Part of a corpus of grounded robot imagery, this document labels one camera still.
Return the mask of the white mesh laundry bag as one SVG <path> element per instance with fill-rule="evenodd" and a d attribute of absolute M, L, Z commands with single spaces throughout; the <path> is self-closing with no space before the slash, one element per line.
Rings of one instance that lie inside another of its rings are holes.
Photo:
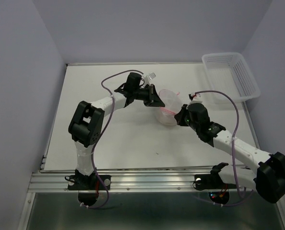
<path fill-rule="evenodd" d="M 159 92 L 159 97 L 165 106 L 155 110 L 156 119 L 163 125 L 176 126 L 177 122 L 174 116 L 180 112 L 182 107 L 182 101 L 178 94 L 168 89 L 162 89 Z"/>

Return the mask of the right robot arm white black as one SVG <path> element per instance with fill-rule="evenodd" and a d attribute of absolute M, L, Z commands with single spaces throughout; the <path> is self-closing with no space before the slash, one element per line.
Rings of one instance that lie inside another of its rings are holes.
<path fill-rule="evenodd" d="M 177 125 L 194 130 L 204 143 L 245 165 L 238 170 L 224 162 L 213 166 L 210 173 L 200 174 L 195 179 L 196 190 L 230 189 L 239 185 L 256 191 L 272 204 L 285 195 L 285 155 L 270 154 L 233 137 L 225 127 L 210 120 L 201 103 L 184 104 L 174 118 Z"/>

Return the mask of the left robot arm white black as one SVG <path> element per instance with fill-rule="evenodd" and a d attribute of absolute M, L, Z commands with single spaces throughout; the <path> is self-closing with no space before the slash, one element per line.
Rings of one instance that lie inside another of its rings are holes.
<path fill-rule="evenodd" d="M 75 173 L 66 178 L 70 186 L 80 185 L 90 189 L 95 185 L 92 159 L 95 146 L 108 127 L 103 124 L 106 116 L 111 120 L 116 110 L 127 107 L 135 100 L 142 101 L 146 107 L 165 107 L 155 85 L 150 83 L 155 73 L 143 76 L 138 70 L 129 70 L 128 74 L 125 83 L 114 91 L 108 90 L 109 96 L 92 103 L 81 101 L 78 104 L 68 127 L 77 152 Z"/>

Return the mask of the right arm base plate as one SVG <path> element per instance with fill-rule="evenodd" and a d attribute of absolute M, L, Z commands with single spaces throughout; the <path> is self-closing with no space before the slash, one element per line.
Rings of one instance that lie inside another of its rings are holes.
<path fill-rule="evenodd" d="M 235 182 L 224 183 L 219 176 L 222 169 L 227 169 L 228 163 L 220 163 L 212 167 L 209 174 L 198 174 L 194 176 L 193 188 L 198 191 L 203 191 L 205 189 L 236 189 Z"/>

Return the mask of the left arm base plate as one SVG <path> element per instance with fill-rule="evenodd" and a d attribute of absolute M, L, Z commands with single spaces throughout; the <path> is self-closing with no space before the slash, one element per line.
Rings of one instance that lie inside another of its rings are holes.
<path fill-rule="evenodd" d="M 70 191 L 104 191 L 105 187 L 98 177 L 93 173 L 86 175 L 70 175 L 65 176 L 68 182 L 68 190 Z"/>

